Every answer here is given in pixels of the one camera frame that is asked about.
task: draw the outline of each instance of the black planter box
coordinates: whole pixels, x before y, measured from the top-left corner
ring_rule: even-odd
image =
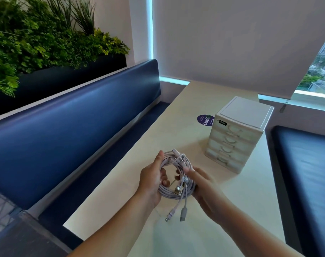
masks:
[[[15,98],[0,92],[0,115],[126,67],[125,55],[99,56],[87,67],[53,67],[19,77]]]

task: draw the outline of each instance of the window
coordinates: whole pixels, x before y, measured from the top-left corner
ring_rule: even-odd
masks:
[[[297,90],[325,94],[325,43],[298,85]]]

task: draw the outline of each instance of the left hand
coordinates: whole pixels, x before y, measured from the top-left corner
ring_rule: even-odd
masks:
[[[160,169],[163,158],[164,152],[159,151],[154,162],[141,171],[139,187],[136,191],[138,194],[147,196],[154,207],[161,200],[161,194],[158,191],[159,185],[162,184],[166,187],[170,185],[170,182],[167,180],[166,170],[164,168]]]

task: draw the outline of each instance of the drawer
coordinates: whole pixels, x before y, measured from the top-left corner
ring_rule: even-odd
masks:
[[[247,155],[250,155],[253,149],[255,148],[255,144],[243,142],[236,136],[224,134],[222,132],[217,131],[214,127],[212,127],[210,138],[215,140],[216,142],[224,144],[228,148],[238,150],[243,154]]]
[[[224,166],[225,168],[229,169],[232,172],[235,172],[237,174],[239,174],[243,167],[244,164],[241,164],[233,159],[228,159],[225,157],[221,157],[220,155],[218,155],[218,153],[216,153],[214,150],[211,150],[210,148],[207,148],[205,150],[205,155],[212,159],[213,161],[215,161],[216,163]]]
[[[245,164],[249,158],[249,155],[243,154],[233,147],[225,146],[223,143],[216,142],[211,138],[209,138],[208,147],[217,152],[220,156],[234,159],[243,164]]]
[[[227,133],[228,135],[236,136],[238,138],[244,139],[251,143],[257,143],[262,135],[260,132],[254,132],[247,128],[244,128],[242,125],[233,124],[228,122],[227,125],[219,123],[228,122],[226,119],[221,119],[219,117],[215,118],[214,124],[212,127],[215,127],[219,131],[223,133]]]

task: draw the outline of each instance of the cushion seat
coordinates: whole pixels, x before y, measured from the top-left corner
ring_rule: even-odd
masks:
[[[303,254],[325,256],[325,136],[282,126],[271,133]]]
[[[168,103],[160,102],[144,115],[49,205],[39,216],[39,222],[71,249],[75,249],[83,242],[63,227],[63,224],[164,112],[168,105]]]

